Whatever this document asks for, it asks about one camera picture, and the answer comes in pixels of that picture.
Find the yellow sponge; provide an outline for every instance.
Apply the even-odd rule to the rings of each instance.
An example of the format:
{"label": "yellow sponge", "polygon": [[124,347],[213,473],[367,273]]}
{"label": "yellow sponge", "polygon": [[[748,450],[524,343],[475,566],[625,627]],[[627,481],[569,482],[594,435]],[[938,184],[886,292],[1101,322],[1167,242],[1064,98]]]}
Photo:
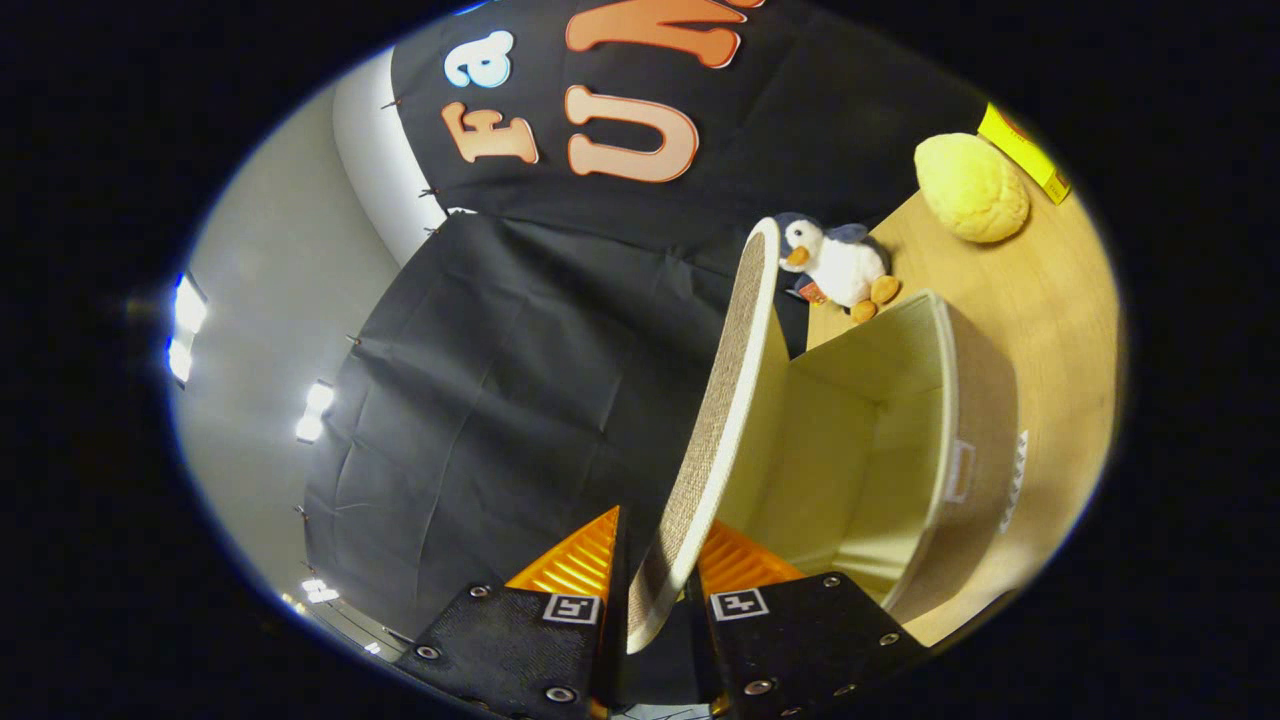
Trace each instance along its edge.
{"label": "yellow sponge", "polygon": [[915,178],[929,210],[964,240],[996,242],[1027,220],[1027,191],[1018,170],[975,135],[936,135],[918,145]]}

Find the black fabric backdrop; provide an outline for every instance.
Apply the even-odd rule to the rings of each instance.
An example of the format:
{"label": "black fabric backdrop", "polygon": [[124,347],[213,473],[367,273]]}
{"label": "black fabric backdrop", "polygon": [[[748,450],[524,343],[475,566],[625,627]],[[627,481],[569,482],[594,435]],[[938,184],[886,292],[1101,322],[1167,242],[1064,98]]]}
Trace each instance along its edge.
{"label": "black fabric backdrop", "polygon": [[[984,110],[969,86],[801,3],[742,10],[724,69],[632,44],[568,51],[568,19],[604,4],[490,3],[396,47],[422,172],[444,208],[475,214],[451,215],[370,315],[305,507],[320,575],[411,637],[466,583],[507,580],[613,505],[631,512],[634,565],[680,466],[748,229],[785,210],[874,227],[916,190],[915,145],[974,132]],[[494,29],[516,36],[509,79],[452,86],[444,55]],[[568,123],[572,85],[687,114],[691,168],[660,184],[573,174],[576,132],[637,150],[658,133]],[[451,101],[529,120],[539,163],[466,163],[440,119]],[[806,309],[781,292],[776,305],[799,354]]]}

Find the beige storage basket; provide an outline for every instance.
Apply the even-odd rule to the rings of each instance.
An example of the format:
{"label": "beige storage basket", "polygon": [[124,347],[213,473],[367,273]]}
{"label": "beige storage basket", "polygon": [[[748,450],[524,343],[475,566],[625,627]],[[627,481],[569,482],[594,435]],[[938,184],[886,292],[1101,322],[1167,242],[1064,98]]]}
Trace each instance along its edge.
{"label": "beige storage basket", "polygon": [[1014,392],[1009,361],[927,290],[790,363],[774,322],[717,518],[805,574],[846,573],[906,623],[955,594],[995,534]]}

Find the stuffed penguin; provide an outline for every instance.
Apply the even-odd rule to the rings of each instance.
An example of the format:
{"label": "stuffed penguin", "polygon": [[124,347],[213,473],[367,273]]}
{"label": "stuffed penguin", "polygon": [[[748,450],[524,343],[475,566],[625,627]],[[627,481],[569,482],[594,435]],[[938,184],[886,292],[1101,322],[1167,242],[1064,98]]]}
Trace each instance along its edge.
{"label": "stuffed penguin", "polygon": [[[867,225],[823,229],[800,213],[782,213],[773,219],[782,233],[778,266],[800,274],[788,291],[792,295],[810,302],[831,299],[859,323],[872,319],[877,305],[897,295],[901,283],[890,274],[888,252],[868,234]],[[813,293],[810,286],[819,292]]]}

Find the wooden table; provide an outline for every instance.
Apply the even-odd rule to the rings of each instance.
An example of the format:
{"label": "wooden table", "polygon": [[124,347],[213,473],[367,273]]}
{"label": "wooden table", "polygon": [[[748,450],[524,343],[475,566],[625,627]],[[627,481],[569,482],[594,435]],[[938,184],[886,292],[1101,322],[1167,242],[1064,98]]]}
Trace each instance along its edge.
{"label": "wooden table", "polygon": [[[1053,205],[1025,174],[1027,224],[995,245],[947,233],[916,192],[872,234],[893,258],[899,297],[932,288],[1005,352],[1018,377],[1019,432],[1029,446],[1021,495],[973,577],[906,624],[924,644],[1025,585],[1074,527],[1117,430],[1123,318],[1110,263],[1079,196]],[[812,348],[850,329],[833,304],[810,307]]]}

